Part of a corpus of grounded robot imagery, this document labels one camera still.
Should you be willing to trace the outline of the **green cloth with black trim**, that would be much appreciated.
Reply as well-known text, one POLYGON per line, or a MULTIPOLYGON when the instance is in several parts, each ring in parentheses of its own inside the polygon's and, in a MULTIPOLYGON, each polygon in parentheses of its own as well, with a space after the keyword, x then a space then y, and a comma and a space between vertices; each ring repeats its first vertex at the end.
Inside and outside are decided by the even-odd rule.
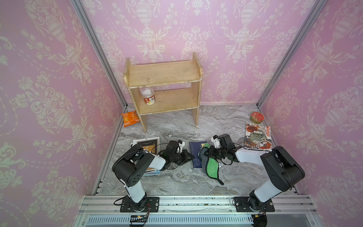
POLYGON ((211 147, 211 145, 206 143, 198 153, 198 157, 201 159, 202 169, 210 179, 216 180, 221 185, 224 185, 224 182, 219 178, 219 162, 211 156, 211 147))

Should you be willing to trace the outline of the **dark purple book yellow label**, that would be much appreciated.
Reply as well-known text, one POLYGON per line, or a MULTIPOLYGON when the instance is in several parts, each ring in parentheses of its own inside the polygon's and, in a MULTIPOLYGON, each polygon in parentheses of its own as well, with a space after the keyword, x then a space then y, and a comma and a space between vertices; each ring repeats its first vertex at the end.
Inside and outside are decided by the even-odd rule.
POLYGON ((192 160, 193 168, 194 169, 202 169, 202 162, 200 157, 198 156, 200 150, 207 144, 206 141, 200 142, 189 142, 191 154, 194 156, 192 160))

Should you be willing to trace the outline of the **black and tan book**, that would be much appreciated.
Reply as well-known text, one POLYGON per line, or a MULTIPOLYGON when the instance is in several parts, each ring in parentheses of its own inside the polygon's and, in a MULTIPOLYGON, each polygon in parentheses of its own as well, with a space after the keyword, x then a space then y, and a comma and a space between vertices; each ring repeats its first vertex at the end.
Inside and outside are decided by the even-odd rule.
POLYGON ((131 146, 134 146, 134 145, 140 145, 144 150, 152 152, 154 154, 158 154, 160 138, 152 137, 152 138, 133 140, 131 146))

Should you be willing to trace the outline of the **red illustrated Chinese book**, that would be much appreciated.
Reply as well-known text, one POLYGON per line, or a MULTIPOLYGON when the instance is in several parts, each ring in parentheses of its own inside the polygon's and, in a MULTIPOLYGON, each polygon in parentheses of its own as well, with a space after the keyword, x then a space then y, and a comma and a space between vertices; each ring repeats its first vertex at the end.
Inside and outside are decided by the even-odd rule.
POLYGON ((255 124, 246 124, 244 147, 254 150, 272 149, 271 127, 255 124))

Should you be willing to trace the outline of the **white book blue swirl cover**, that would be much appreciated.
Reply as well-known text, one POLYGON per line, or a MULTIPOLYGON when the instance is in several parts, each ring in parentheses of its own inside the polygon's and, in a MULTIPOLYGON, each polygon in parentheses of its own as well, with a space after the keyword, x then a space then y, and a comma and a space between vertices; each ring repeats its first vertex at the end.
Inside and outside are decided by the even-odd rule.
POLYGON ((148 177, 148 176, 157 176, 161 174, 161 169, 160 168, 150 168, 148 167, 144 172, 142 177, 148 177))

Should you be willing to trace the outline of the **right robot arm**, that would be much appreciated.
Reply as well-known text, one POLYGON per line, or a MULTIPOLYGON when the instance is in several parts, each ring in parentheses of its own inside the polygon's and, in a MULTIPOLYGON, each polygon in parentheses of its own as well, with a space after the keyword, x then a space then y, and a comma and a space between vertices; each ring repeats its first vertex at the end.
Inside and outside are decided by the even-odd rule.
POLYGON ((213 136, 213 145, 208 151, 199 152, 202 166, 207 176, 219 179, 218 161, 228 159, 231 163, 252 163, 263 166, 268 180, 249 194, 248 206, 252 211, 264 212, 267 203, 276 195, 290 190, 296 183, 305 178, 305 171, 294 158, 281 146, 270 150, 251 150, 233 143, 228 134, 213 136))

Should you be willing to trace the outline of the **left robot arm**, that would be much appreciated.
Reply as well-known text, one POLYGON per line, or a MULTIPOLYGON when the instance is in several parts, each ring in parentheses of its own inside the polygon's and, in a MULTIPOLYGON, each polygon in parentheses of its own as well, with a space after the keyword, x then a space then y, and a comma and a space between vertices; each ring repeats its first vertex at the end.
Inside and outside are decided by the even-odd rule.
POLYGON ((184 146, 181 140, 169 141, 166 148, 156 154, 136 144, 113 164, 112 171, 127 192, 125 197, 114 202, 120 206, 121 213, 158 212, 160 198, 147 196, 141 179, 145 173, 165 171, 171 164, 182 166, 194 160, 184 146))

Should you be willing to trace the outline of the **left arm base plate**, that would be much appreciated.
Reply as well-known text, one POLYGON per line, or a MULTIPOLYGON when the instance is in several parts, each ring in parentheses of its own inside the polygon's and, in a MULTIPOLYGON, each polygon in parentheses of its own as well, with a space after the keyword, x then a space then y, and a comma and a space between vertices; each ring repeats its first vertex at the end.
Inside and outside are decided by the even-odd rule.
POLYGON ((122 198, 120 212, 158 212, 160 204, 159 197, 145 197, 136 203, 128 196, 122 198))

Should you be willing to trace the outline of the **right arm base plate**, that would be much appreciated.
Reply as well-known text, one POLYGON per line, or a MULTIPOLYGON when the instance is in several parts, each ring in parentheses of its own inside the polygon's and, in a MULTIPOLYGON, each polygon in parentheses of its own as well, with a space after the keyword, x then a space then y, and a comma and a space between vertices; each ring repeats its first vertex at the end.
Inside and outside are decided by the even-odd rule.
POLYGON ((275 212, 275 207, 271 199, 267 202, 260 202, 258 199, 250 197, 234 197, 232 205, 235 206, 237 212, 275 212))

